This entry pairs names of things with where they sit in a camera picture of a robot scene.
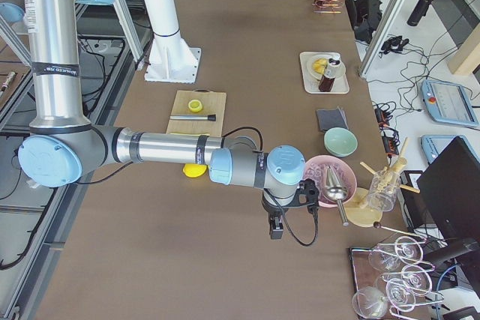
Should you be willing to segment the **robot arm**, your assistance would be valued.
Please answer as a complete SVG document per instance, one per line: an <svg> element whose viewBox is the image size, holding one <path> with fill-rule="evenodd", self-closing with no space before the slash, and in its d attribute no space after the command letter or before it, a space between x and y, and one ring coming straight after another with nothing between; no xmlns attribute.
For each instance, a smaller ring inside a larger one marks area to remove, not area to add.
<svg viewBox="0 0 480 320"><path fill-rule="evenodd" d="M140 58L137 30L125 0L24 0L36 116L18 150L19 164L45 187L79 183L84 175L115 163L206 166L213 182L257 188L268 214L269 235L290 230L287 212L305 208L317 218L319 191L303 179L305 159L290 145L264 151L262 140L233 130L222 136L136 132L113 125L117 110L102 109L100 121L83 106L77 12L79 4L111 5L131 53Z"/></svg>

